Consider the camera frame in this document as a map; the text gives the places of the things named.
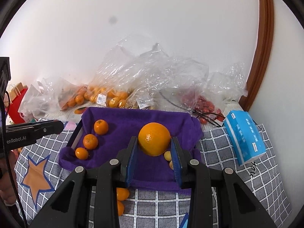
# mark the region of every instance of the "red bag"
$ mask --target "red bag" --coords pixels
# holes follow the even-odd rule
[[[22,89],[20,94],[16,98],[14,98],[14,100],[10,104],[9,116],[15,124],[25,122],[22,118],[22,114],[19,113],[18,110],[19,110],[19,106],[21,104],[21,101],[22,101],[23,96],[25,95],[26,91],[27,91],[27,88]]]

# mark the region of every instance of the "grid pattern cloth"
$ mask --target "grid pattern cloth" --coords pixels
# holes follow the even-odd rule
[[[260,200],[276,225],[279,227],[291,212],[291,205],[283,189],[273,147],[267,133],[260,126],[259,132],[266,146],[266,154],[253,163],[240,167],[225,128],[205,131],[196,147],[201,151],[202,162],[208,167],[223,169],[230,167],[242,178],[250,190]],[[29,188],[21,185],[28,167],[27,157],[39,162],[50,156],[45,168],[45,176],[54,189],[66,179],[69,171],[58,165],[58,153],[66,146],[72,130],[64,130],[60,135],[51,135],[25,147],[16,163],[19,196],[30,223],[53,192],[41,192],[37,199],[37,210]],[[95,187],[92,190],[89,227],[93,227]],[[218,227],[217,199],[212,188],[213,228]],[[189,212],[190,195],[178,193],[131,189],[130,196],[123,201],[124,214],[119,217],[122,228],[178,228],[185,213]]]

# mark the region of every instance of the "plastic bag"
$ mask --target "plastic bag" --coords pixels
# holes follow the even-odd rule
[[[207,89],[219,95],[219,100],[238,101],[241,96],[247,96],[246,80],[243,75],[243,63],[235,63],[223,73],[213,72],[207,81]]]
[[[208,73],[207,65],[169,57],[150,38],[130,36],[104,57],[88,96],[91,102],[112,108],[191,113]]]
[[[160,57],[138,76],[138,89],[127,104],[140,101],[164,111],[192,113],[209,67],[190,58]]]
[[[83,104],[87,92],[85,85],[76,86],[60,77],[43,79],[42,89],[43,93],[31,85],[18,111],[23,114],[32,113],[35,118],[44,117],[45,114]]]
[[[194,113],[202,124],[207,123],[206,117],[220,119],[225,104],[232,100],[238,101],[242,95],[247,96],[246,81],[242,73],[244,64],[236,63],[223,73],[213,72],[207,80],[204,91],[200,94]]]

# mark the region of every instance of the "blue tissue box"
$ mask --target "blue tissue box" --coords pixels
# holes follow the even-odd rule
[[[248,112],[230,111],[224,124],[240,165],[255,161],[266,153],[264,142]]]

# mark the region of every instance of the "orange star pattern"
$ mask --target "orange star pattern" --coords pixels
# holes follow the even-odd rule
[[[44,174],[49,157],[50,156],[45,157],[37,164],[29,156],[27,157],[29,165],[21,185],[29,188],[36,210],[39,193],[55,191]]]

